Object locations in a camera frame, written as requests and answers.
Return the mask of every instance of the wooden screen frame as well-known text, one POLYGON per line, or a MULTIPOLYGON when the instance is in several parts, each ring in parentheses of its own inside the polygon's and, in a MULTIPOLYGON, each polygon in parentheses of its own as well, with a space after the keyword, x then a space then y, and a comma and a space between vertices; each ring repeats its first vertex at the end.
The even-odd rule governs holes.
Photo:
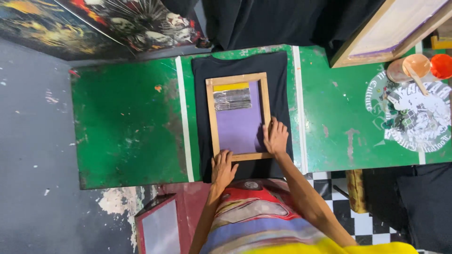
POLYGON ((452 1, 446 2, 436 13, 434 13, 427 21, 421 24, 416 30, 414 30, 404 41, 402 41, 392 52, 377 53, 372 55, 366 55, 362 57, 348 58, 350 52, 354 49, 356 44, 364 37, 368 32, 372 30, 377 22, 379 22, 383 14, 386 13, 391 5, 396 0, 386 0, 378 11, 363 24, 358 30, 348 39, 342 47, 335 53, 330 61, 331 68, 355 66, 361 64, 388 62, 402 57, 408 50, 414 47, 417 43, 422 41, 435 29, 437 29, 446 20, 452 17, 452 1))
MULTIPOLYGON (((266 72, 206 79, 207 107, 209 111, 210 132, 212 134, 212 148, 214 157, 220 153, 220 140, 218 138, 217 113, 215 111, 215 102, 213 99, 213 87, 216 85, 229 85, 251 81, 258 82, 261 114, 264 120, 264 124, 267 127, 267 130, 270 130, 271 116, 270 116, 270 102, 268 101, 266 72)), ((243 153, 243 154, 234 154, 232 156, 232 161, 257 160, 266 158, 272 158, 272 155, 268 152, 243 153)))

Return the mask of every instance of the person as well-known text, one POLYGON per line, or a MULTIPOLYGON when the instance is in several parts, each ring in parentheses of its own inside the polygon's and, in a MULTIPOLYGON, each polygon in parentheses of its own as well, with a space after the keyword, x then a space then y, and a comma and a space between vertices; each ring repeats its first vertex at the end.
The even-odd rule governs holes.
POLYGON ((287 127, 272 117, 264 144, 286 181, 232 182, 232 152, 212 158, 212 184, 189 254, 417 254, 409 244, 358 246, 286 153, 287 127))

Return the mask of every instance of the checkered floor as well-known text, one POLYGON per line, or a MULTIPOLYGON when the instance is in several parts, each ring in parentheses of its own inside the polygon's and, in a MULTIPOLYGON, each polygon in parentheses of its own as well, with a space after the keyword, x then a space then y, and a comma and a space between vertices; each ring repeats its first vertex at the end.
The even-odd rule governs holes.
POLYGON ((337 185, 348 193, 344 171, 308 173, 305 178, 328 203, 340 224, 360 245, 376 245, 406 240, 386 223, 369 213, 358 214, 350 209, 348 199, 334 190, 337 185))

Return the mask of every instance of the yellow sleeve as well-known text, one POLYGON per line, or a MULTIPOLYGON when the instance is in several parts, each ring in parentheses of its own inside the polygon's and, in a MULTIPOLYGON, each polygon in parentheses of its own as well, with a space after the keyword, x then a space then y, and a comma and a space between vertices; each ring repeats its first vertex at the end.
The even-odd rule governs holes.
POLYGON ((418 254, 413 246, 393 242, 389 244, 368 245, 368 246, 349 246, 342 248, 329 238, 323 238, 315 245, 306 245, 302 243, 285 244, 277 246, 260 247, 254 250, 243 252, 244 254, 418 254))

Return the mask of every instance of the hand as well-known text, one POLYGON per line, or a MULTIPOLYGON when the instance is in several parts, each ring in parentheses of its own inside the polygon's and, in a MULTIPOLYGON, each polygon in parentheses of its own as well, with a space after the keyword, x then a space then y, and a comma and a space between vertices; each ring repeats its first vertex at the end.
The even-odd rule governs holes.
POLYGON ((282 122, 278 122, 276 117, 272 117, 272 131, 270 133, 270 138, 268 137, 268 130, 265 125, 262 126, 264 131, 264 145, 267 151, 272 155, 277 155, 286 152, 287 137, 289 133, 287 132, 287 126, 282 122))
POLYGON ((234 179, 238 164, 231 169, 233 152, 222 150, 215 160, 212 158, 212 185, 223 191, 234 179))

